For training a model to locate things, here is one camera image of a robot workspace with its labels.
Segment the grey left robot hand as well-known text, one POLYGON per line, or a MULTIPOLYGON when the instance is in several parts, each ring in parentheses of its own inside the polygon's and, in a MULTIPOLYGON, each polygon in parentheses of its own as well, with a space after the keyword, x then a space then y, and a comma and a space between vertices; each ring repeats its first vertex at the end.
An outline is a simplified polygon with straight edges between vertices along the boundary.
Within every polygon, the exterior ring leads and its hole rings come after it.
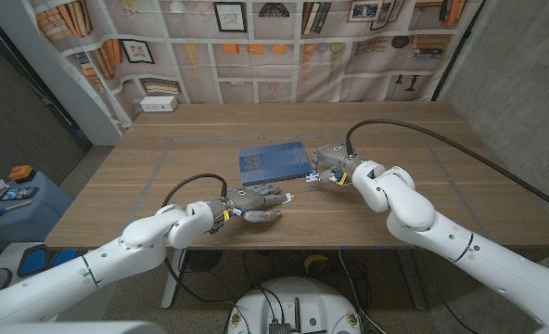
POLYGON ((278 187, 254 185, 232 189, 224 198, 224 204, 249 223, 271 223, 281 216, 274 206, 284 204, 288 199, 289 196, 278 187))

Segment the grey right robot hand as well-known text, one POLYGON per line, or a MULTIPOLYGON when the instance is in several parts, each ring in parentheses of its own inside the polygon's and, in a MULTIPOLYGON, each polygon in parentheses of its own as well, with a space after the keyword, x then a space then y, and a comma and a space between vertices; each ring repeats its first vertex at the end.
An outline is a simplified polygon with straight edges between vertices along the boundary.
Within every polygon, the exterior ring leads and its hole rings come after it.
POLYGON ((317 170, 320 164, 328 167, 319 173, 320 182, 335 182, 347 185, 352 181, 356 168, 362 163, 357 155, 351 156, 345 144, 328 144, 318 148, 312 156, 312 166, 317 170))

